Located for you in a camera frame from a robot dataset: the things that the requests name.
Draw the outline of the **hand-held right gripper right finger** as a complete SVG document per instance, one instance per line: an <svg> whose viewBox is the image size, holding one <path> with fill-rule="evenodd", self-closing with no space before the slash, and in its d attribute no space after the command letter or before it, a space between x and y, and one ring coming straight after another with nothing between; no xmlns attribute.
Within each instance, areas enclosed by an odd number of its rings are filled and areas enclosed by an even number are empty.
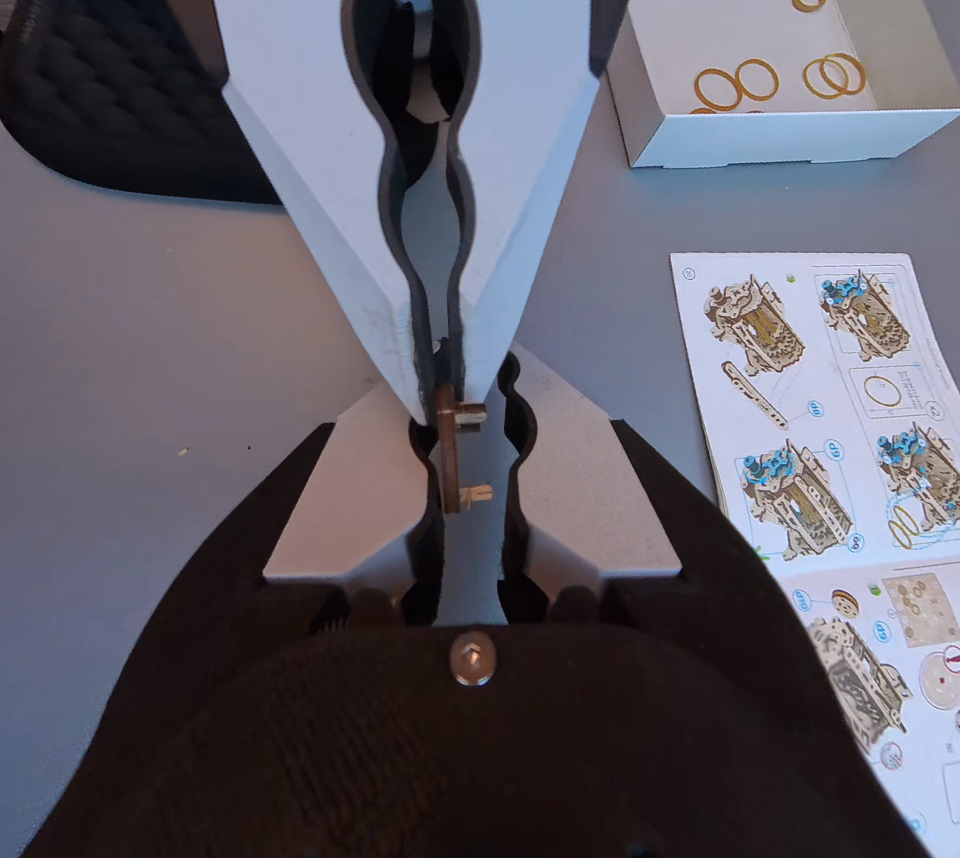
<svg viewBox="0 0 960 858"><path fill-rule="evenodd" d="M510 467L497 594L535 624L569 588L674 577L682 565L606 411L524 348L497 376Z"/></svg>

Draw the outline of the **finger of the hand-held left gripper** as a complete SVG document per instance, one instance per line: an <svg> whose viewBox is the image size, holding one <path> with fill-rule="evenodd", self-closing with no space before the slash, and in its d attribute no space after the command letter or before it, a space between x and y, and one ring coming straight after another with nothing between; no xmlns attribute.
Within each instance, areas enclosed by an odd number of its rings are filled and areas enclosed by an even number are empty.
<svg viewBox="0 0 960 858"><path fill-rule="evenodd" d="M400 239L405 174L372 88L393 0L214 0L223 96L350 326L434 424L429 319Z"/></svg>
<svg viewBox="0 0 960 858"><path fill-rule="evenodd" d="M468 251L451 281L462 398L487 397L518 331L599 79L592 0L463 0L469 55L451 123Z"/></svg>

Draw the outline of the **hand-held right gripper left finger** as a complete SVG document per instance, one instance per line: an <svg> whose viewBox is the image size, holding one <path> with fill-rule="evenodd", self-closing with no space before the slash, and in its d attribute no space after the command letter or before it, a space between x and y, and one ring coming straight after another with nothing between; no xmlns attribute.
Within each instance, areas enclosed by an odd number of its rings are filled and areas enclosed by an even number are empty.
<svg viewBox="0 0 960 858"><path fill-rule="evenodd" d="M437 436L389 384L341 413L264 568L273 584L384 592L408 625L436 622L445 564Z"/></svg>

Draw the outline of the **wooden wheel disc with pegs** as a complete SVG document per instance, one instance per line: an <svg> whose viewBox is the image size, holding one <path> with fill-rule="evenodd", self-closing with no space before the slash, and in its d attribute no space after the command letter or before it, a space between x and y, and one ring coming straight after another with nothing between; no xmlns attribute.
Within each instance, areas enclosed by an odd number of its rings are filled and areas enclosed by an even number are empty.
<svg viewBox="0 0 960 858"><path fill-rule="evenodd" d="M494 499L494 490L489 483L470 486L460 483L458 435L478 432L488 411L484 404L457 400L452 381L450 341L446 337L437 342L434 366L441 503L445 514L458 514Z"/></svg>

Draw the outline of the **grey desk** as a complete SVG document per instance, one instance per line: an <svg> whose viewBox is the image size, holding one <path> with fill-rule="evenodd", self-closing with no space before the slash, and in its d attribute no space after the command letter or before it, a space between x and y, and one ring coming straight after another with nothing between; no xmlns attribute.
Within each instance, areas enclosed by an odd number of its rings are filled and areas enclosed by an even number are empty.
<svg viewBox="0 0 960 858"><path fill-rule="evenodd" d="M399 239L447 338L466 260L451 124L464 0L431 0L444 113L405 111L415 8L373 96ZM613 122L606 70L595 104ZM721 507L673 253L901 253L958 377L958 199L920 165L668 172L616 220L588 122L511 348L600 406L680 560L509 624L498 372L458 434L434 624L262 572L336 420L386 383L280 205L120 192L2 153L2 856L931 856ZM234 460L186 446L251 446Z"/></svg>

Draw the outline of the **black quilted wrist rest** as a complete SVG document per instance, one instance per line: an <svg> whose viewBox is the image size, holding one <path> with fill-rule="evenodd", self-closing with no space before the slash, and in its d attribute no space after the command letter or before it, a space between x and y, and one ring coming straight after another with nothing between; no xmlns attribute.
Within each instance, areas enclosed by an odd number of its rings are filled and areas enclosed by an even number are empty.
<svg viewBox="0 0 960 858"><path fill-rule="evenodd" d="M167 0L17 0L1 117L29 155L88 185L282 203Z"/></svg>

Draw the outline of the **pile of yellow rubber bands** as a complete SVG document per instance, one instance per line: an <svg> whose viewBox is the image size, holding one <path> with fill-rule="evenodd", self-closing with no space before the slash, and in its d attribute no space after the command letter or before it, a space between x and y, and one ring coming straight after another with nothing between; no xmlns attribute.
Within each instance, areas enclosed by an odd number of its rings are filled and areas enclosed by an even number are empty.
<svg viewBox="0 0 960 858"><path fill-rule="evenodd" d="M837 0L630 0L669 115L875 110Z"/></svg>

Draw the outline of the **white cardboard box tray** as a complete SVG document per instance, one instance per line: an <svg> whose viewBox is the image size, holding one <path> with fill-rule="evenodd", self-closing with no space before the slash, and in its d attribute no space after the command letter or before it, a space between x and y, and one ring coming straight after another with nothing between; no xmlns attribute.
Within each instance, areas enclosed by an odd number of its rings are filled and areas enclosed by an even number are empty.
<svg viewBox="0 0 960 858"><path fill-rule="evenodd" d="M629 0L606 74L633 168L892 158L958 118L923 0Z"/></svg>

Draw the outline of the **open assembly instruction booklet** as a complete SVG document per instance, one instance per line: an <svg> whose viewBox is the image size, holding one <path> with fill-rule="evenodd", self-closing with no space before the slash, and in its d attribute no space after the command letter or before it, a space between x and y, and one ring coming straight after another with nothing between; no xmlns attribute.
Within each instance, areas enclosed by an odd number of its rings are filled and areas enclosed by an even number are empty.
<svg viewBox="0 0 960 858"><path fill-rule="evenodd" d="M958 387L902 253L673 253L721 508L859 754L958 856Z"/></svg>

